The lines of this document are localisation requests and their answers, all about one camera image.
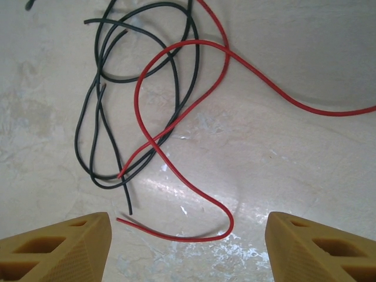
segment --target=white marble floor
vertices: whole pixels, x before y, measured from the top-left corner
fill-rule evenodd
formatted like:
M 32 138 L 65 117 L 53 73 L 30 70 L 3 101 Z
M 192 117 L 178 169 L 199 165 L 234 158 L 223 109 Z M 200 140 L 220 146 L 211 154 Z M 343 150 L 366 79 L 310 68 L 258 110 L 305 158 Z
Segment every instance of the white marble floor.
M 235 216 L 231 236 L 206 244 L 172 243 L 115 221 L 127 212 L 122 189 L 96 187 L 81 169 L 73 136 L 95 75 L 93 42 L 107 0 L 0 1 L 0 238 L 68 218 L 105 211 L 113 239 L 104 281 L 272 281 L 264 244 L 267 215 L 277 210 L 376 239 L 376 114 L 333 118 L 303 112 L 232 61 L 221 86 L 163 145 L 195 185 Z M 117 12 L 147 1 L 119 0 Z M 231 47 L 292 96 L 311 106 L 349 110 L 376 104 L 376 2 L 368 0 L 208 0 Z M 214 24 L 197 3 L 202 38 Z M 133 24 L 176 42 L 185 19 L 172 9 L 147 12 Z M 139 73 L 159 47 L 130 32 L 108 64 Z M 182 92 L 193 48 L 179 55 Z M 223 54 L 203 48 L 194 98 L 216 79 Z M 167 66 L 143 84 L 142 115 L 159 132 L 173 111 Z M 126 158 L 145 139 L 133 113 L 134 84 L 111 85 L 106 108 Z M 81 145 L 89 156 L 94 106 Z M 116 170 L 105 136 L 96 167 Z M 159 157 L 131 183 L 134 218 L 179 235 L 225 230 L 226 216 L 187 190 Z

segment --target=yellow plastic part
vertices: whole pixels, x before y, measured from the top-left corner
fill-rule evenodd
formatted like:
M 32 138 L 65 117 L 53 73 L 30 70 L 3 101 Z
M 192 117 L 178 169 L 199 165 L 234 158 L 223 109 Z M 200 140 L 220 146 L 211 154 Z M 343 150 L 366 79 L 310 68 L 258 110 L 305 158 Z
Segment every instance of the yellow plastic part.
M 376 241 L 279 212 L 265 240 L 275 282 L 376 281 Z
M 0 281 L 100 282 L 111 244 L 107 213 L 0 240 Z

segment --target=black wire end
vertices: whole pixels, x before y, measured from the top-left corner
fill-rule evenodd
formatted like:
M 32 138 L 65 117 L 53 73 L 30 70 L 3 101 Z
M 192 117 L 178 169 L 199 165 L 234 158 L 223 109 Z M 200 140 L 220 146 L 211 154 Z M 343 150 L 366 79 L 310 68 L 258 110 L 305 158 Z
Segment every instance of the black wire end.
M 33 5 L 34 5 L 34 2 L 35 2 L 35 0 L 29 0 L 29 1 L 26 3 L 26 5 L 25 5 L 25 10 L 26 10 L 26 11 L 30 11 L 31 8 L 32 8 Z

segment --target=floor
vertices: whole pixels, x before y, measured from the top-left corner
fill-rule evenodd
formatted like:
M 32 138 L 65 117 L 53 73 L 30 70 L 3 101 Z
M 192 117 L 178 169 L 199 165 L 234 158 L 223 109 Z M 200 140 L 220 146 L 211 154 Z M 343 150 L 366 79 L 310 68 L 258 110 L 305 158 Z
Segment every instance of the floor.
M 282 211 L 376 240 L 376 119 L 316 116 L 288 104 L 236 62 L 224 82 L 163 145 L 196 186 L 234 214 L 233 233 L 205 244 L 172 243 L 115 221 L 127 213 L 122 189 L 101 190 L 76 161 L 73 136 L 95 75 L 93 41 L 107 0 L 0 2 L 0 238 L 105 211 L 113 239 L 103 281 L 273 281 L 264 244 L 270 211 Z M 114 18 L 147 1 L 123 0 Z M 296 99 L 327 110 L 376 104 L 376 2 L 361 0 L 208 0 L 231 48 Z M 197 3 L 202 38 L 218 40 Z M 184 18 L 159 9 L 133 24 L 176 42 Z M 130 32 L 108 64 L 139 73 L 160 49 Z M 193 48 L 179 55 L 182 89 Z M 203 48 L 194 98 L 218 76 L 223 54 Z M 157 133 L 173 108 L 171 70 L 146 80 L 140 97 L 147 128 Z M 106 108 L 123 156 L 145 139 L 133 113 L 134 84 L 109 85 Z M 80 140 L 88 159 L 95 101 Z M 114 172 L 107 138 L 96 167 Z M 131 183 L 138 221 L 178 235 L 227 228 L 223 212 L 186 187 L 155 157 Z

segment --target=red wire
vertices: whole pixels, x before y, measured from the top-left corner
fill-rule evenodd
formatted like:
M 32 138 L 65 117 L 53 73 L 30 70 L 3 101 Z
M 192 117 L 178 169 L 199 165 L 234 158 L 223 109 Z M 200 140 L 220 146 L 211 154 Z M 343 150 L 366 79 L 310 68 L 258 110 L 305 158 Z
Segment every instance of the red wire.
M 210 201 L 211 203 L 215 204 L 216 206 L 218 206 L 219 208 L 221 208 L 226 214 L 227 216 L 229 217 L 229 220 L 230 220 L 230 225 L 229 225 L 229 228 L 227 229 L 227 231 L 225 233 L 223 233 L 222 235 L 219 235 L 219 236 L 214 236 L 214 237 L 206 237 L 206 238 L 193 238 L 193 237 L 177 237 L 177 236 L 170 236 L 170 235 L 166 235 L 166 234 L 163 234 L 163 233 L 159 233 L 159 232 L 156 232 L 156 231 L 153 231 L 151 229 L 148 229 L 147 227 L 143 227 L 143 226 L 140 226 L 140 225 L 137 225 L 137 224 L 134 224 L 130 221 L 127 221 L 127 220 L 123 220 L 123 219 L 120 219 L 120 218 L 117 218 L 116 220 L 119 221 L 119 222 L 122 222 L 122 223 L 125 223 L 125 224 L 128 224 L 130 226 L 133 226 L 137 229 L 140 229 L 144 232 L 147 232 L 153 236 L 156 236 L 156 237 L 160 237 L 162 239 L 166 239 L 166 240 L 172 240 L 172 241 L 181 241 L 181 242 L 207 242 L 207 241 L 214 241 L 214 240 L 220 240 L 220 239 L 223 239 L 225 237 L 227 237 L 233 227 L 234 227 L 234 218 L 231 214 L 231 212 L 228 210 L 228 208 L 226 206 L 224 206 L 223 204 L 221 204 L 220 202 L 218 202 L 217 200 L 215 200 L 214 198 L 210 197 L 209 195 L 205 194 L 204 192 L 202 192 L 200 189 L 198 189 L 197 187 L 195 187 L 194 185 L 192 185 L 175 167 L 174 165 L 172 164 L 172 162 L 168 159 L 168 157 L 163 153 L 163 151 L 160 149 L 160 147 L 157 145 L 157 143 L 155 142 L 156 140 L 158 140 L 160 137 L 162 137 L 163 135 L 165 135 L 167 132 L 171 131 L 183 118 L 185 118 L 186 115 L 188 115 L 188 113 L 194 109 L 199 103 L 201 103 L 203 100 L 205 100 L 205 98 L 207 98 L 214 90 L 215 88 L 217 88 L 219 86 L 219 84 L 221 83 L 221 81 L 223 80 L 225 74 L 226 74 L 226 71 L 227 71 L 227 67 L 228 67 L 228 58 L 229 56 L 231 56 L 232 58 L 234 58 L 235 60 L 237 60 L 238 62 L 240 62 L 243 66 L 245 66 L 248 70 L 252 71 L 255 75 L 257 75 L 262 81 L 264 81 L 267 85 L 269 85 L 269 87 L 271 87 L 274 91 L 276 91 L 280 96 L 282 96 L 285 100 L 287 100 L 288 102 L 292 103 L 293 105 L 297 106 L 298 108 L 301 108 L 303 110 L 306 110 L 308 112 L 311 112 L 311 113 L 315 113 L 317 115 L 323 115 L 323 116 L 354 116 L 354 115 L 361 115 L 361 114 L 364 114 L 364 113 L 370 113 L 370 112 L 373 112 L 373 111 L 376 111 L 376 106 L 372 106 L 372 107 L 369 107 L 369 108 L 365 108 L 365 109 L 360 109 L 360 110 L 351 110 L 351 111 L 346 111 L 346 112 L 332 112 L 332 111 L 326 111 L 326 110 L 319 110 L 319 109 L 316 109 L 316 108 L 312 108 L 310 106 L 307 106 L 305 104 L 302 104 L 300 103 L 299 101 L 295 100 L 294 98 L 292 98 L 291 96 L 289 96 L 288 94 L 286 94 L 282 89 L 280 89 L 276 84 L 274 84 L 269 78 L 267 78 L 264 74 L 262 74 L 259 70 L 257 70 L 254 66 L 252 66 L 251 64 L 249 64 L 247 61 L 245 61 L 243 58 L 241 58 L 240 56 L 238 56 L 236 53 L 234 53 L 233 51 L 231 51 L 228 47 L 228 42 L 227 42 L 227 37 L 226 37 L 226 34 L 224 33 L 224 30 L 223 28 L 221 27 L 221 24 L 219 22 L 219 20 L 216 18 L 215 14 L 210 10 L 210 8 L 205 4 L 205 2 L 203 0 L 198 0 L 198 2 L 200 2 L 203 7 L 205 8 L 205 10 L 208 11 L 208 13 L 210 14 L 210 16 L 213 18 L 213 20 L 215 21 L 215 23 L 217 24 L 217 26 L 219 27 L 220 31 L 221 31 L 221 34 L 222 34 L 222 37 L 223 37 L 223 40 L 225 42 L 225 46 L 222 46 L 218 43 L 215 43 L 215 42 L 211 42 L 211 41 L 206 41 L 206 40 L 188 40 L 188 41 L 183 41 L 183 42 L 178 42 L 176 44 L 173 44 L 169 47 L 167 47 L 166 49 L 162 50 L 158 55 L 156 55 L 148 64 L 147 66 L 145 67 L 145 69 L 143 70 L 143 72 L 141 73 L 140 77 L 139 77 L 139 80 L 137 82 L 137 85 L 136 85 L 136 89 L 135 89 L 135 97 L 134 97 L 134 106 L 135 106 L 135 114 L 136 114 L 136 118 L 137 118 L 137 122 L 143 132 L 143 134 L 145 135 L 146 139 L 148 140 L 147 143 L 145 143 L 143 146 L 141 146 L 140 148 L 138 148 L 137 151 L 134 152 L 134 154 L 132 154 L 131 158 L 127 161 L 127 163 L 125 164 L 124 168 L 122 169 L 122 171 L 119 173 L 118 175 L 118 178 L 121 178 L 121 176 L 124 175 L 127 167 L 130 165 L 130 163 L 132 162 L 132 160 L 138 155 L 138 153 L 140 153 L 143 149 L 145 149 L 146 147 L 148 147 L 149 145 L 152 145 L 153 148 L 158 152 L 158 154 L 161 156 L 161 158 L 164 160 L 164 162 L 168 165 L 168 167 L 171 169 L 171 171 L 188 187 L 190 188 L 191 190 L 193 190 L 194 192 L 196 192 L 198 195 L 200 195 L 201 197 L 205 198 L 206 200 Z M 207 46 L 212 46 L 212 47 L 215 47 L 223 52 L 226 53 L 226 61 L 225 61 L 225 66 L 222 70 L 222 73 L 220 75 L 220 77 L 218 78 L 218 80 L 214 83 L 214 85 L 204 94 L 202 95 L 200 98 L 198 98 L 198 100 L 196 100 L 191 106 L 189 106 L 169 127 L 167 127 L 164 131 L 162 131 L 161 133 L 159 133 L 157 136 L 155 137 L 151 137 L 151 135 L 149 134 L 149 132 L 147 131 L 147 129 L 145 128 L 145 125 L 143 123 L 143 120 L 142 120 L 142 117 L 141 117 L 141 114 L 140 114 L 140 109 L 139 109 L 139 92 L 140 92 L 140 88 L 141 88 L 141 84 L 147 74 L 147 72 L 151 69 L 151 67 L 165 54 L 167 54 L 168 52 L 176 49 L 176 48 L 179 48 L 179 47 L 182 47 L 182 46 L 187 46 L 187 45 L 207 45 Z

